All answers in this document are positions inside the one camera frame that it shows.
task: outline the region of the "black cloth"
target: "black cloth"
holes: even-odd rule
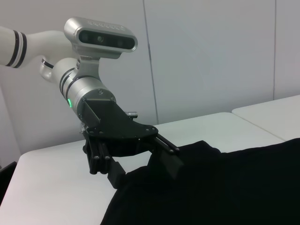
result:
[[[16,166],[17,163],[12,162],[3,169],[0,169],[0,205],[2,204],[4,195],[10,183],[10,180],[13,177]]]
[[[101,225],[185,225],[298,217],[300,139],[221,153],[201,141],[180,147],[172,180],[155,157],[126,175]]]

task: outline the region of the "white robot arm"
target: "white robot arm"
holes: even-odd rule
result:
[[[154,126],[133,121],[137,114],[125,113],[99,77],[100,58],[117,59],[137,48],[137,39],[127,28],[73,17],[64,33],[23,33],[0,27],[0,64],[13,68],[42,55],[41,75],[56,84],[83,124],[90,173],[108,173],[114,188],[125,171],[113,156],[123,157],[151,151],[176,178],[183,163],[179,148],[158,134]]]
[[[25,35],[0,27],[0,65],[21,68],[37,56],[43,56],[40,74],[48,81],[51,69],[59,60],[77,58],[71,43],[61,31]]]

